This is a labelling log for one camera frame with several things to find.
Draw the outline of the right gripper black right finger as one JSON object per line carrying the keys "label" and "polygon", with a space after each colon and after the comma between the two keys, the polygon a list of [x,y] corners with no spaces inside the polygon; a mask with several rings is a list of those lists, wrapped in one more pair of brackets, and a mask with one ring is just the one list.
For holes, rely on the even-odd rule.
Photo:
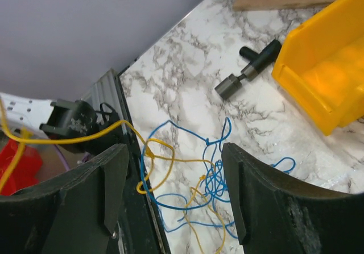
{"label": "right gripper black right finger", "polygon": [[363,194],[298,180],[234,143],[221,157],[245,253],[363,252]]}

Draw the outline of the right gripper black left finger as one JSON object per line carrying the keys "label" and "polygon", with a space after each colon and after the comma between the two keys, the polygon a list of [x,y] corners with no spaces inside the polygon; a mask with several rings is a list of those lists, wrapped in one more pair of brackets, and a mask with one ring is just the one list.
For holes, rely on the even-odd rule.
{"label": "right gripper black left finger", "polygon": [[1,197],[1,253],[106,253],[129,163],[115,144],[50,180]]}

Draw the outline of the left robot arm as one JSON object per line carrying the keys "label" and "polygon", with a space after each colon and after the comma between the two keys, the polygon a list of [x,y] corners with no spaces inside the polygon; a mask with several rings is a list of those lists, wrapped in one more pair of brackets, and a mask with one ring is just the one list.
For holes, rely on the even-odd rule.
{"label": "left robot arm", "polygon": [[125,141],[123,121],[111,108],[62,99],[31,99],[1,93],[1,130],[17,142],[55,144],[72,153],[98,155]]}

